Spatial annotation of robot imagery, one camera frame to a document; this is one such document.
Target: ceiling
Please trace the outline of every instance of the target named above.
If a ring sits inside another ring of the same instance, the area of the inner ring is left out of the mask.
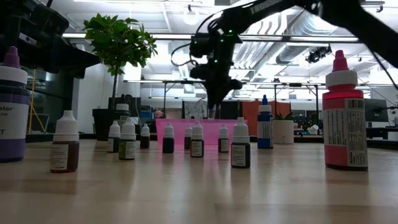
[[[167,3],[150,3],[142,1],[141,3],[103,3],[103,2],[77,2],[84,0],[53,0],[52,8],[67,18],[70,22],[70,28],[67,32],[81,32],[83,21],[89,20],[96,13],[107,14],[109,16],[118,15],[119,18],[133,17],[143,23],[146,31],[150,33],[181,33],[192,34],[196,31],[199,23],[208,15],[216,13],[232,5],[242,4],[227,0],[201,0],[200,2],[187,3],[176,0]],[[365,7],[367,11],[385,22],[391,28],[398,30],[398,1],[384,0],[384,10],[376,13],[378,7]],[[188,3],[192,4],[193,12],[188,12]],[[280,14],[274,14],[256,24],[253,24],[247,31],[247,34],[289,34],[289,32],[300,32],[292,30],[292,26],[299,22],[306,22],[306,15],[302,15],[301,8],[294,7]],[[313,19],[317,35],[351,35],[347,30],[332,27],[320,19]],[[170,63],[170,53],[179,45],[185,44],[183,41],[158,41],[158,56],[152,57],[145,68],[142,69],[142,75],[146,79],[178,79],[182,78],[182,71],[189,71],[190,66],[178,69]],[[270,82],[274,78],[279,78],[282,82],[324,82],[325,75],[331,72],[331,65],[334,56],[328,55],[317,63],[308,64],[305,57],[308,51],[317,46],[294,47],[299,54],[292,54],[294,57],[288,64],[276,64],[275,57],[281,52],[288,51],[276,46],[277,43],[251,42],[237,45],[234,51],[234,61],[236,69],[232,69],[229,74],[233,78],[250,80],[252,82]],[[348,59],[350,68],[354,68],[359,77],[366,82],[377,82],[377,78],[372,78],[371,72],[378,65],[371,57],[371,54],[363,44],[331,44],[333,52],[344,50]],[[188,57],[188,49],[177,53],[174,60],[184,62]]]

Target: potted plant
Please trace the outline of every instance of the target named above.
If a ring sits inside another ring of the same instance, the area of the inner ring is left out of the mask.
[[[155,39],[139,26],[139,30],[130,28],[138,25],[135,19],[118,19],[118,16],[97,14],[89,21],[84,21],[86,39],[91,40],[93,53],[100,57],[102,64],[114,77],[112,100],[109,109],[93,109],[97,140],[108,139],[109,127],[115,116],[115,94],[118,75],[124,74],[123,67],[129,62],[133,66],[146,66],[146,60],[157,54]]]
[[[294,143],[294,124],[293,113],[286,116],[281,114],[275,115],[274,118],[274,143],[276,144],[293,144]]]

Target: robotic arm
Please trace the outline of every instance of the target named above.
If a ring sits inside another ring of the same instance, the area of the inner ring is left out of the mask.
[[[229,91],[242,88],[239,80],[229,76],[234,46],[241,43],[238,35],[251,24],[293,6],[300,6],[330,24],[348,29],[371,51],[398,67],[398,45],[393,44],[398,40],[398,34],[364,11],[358,0],[258,0],[225,9],[219,18],[208,24],[208,33],[197,32],[191,38],[190,56],[202,58],[207,55],[208,63],[195,64],[190,76],[205,81],[210,110],[217,107]]]

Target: black machine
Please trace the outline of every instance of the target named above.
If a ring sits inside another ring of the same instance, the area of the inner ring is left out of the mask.
[[[385,100],[365,99],[365,121],[388,122]]]
[[[26,67],[84,78],[85,68],[100,63],[100,58],[62,37],[69,22],[49,8],[51,2],[45,6],[34,0],[0,0],[0,60],[16,46]]]
[[[206,18],[191,38],[191,60],[184,64],[194,64],[190,76],[205,81],[208,109],[218,108],[229,91],[242,88],[239,80],[228,75],[233,65],[235,44],[242,42],[238,35],[251,24],[293,6],[300,6],[330,24],[348,29],[372,52],[398,67],[398,45],[394,44],[398,34],[367,13],[358,0],[258,0],[225,9],[219,18],[208,24],[207,33],[200,33],[200,27],[213,15]],[[207,64],[192,60],[192,57],[202,58],[204,55],[207,56]]]

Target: wooden table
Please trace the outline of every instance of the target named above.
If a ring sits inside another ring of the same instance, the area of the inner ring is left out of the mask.
[[[369,172],[327,169],[322,144],[257,150],[250,169],[228,154],[156,142],[135,161],[82,140],[78,171],[51,174],[50,143],[28,144],[24,161],[0,164],[0,223],[398,223],[398,153],[369,150]]]

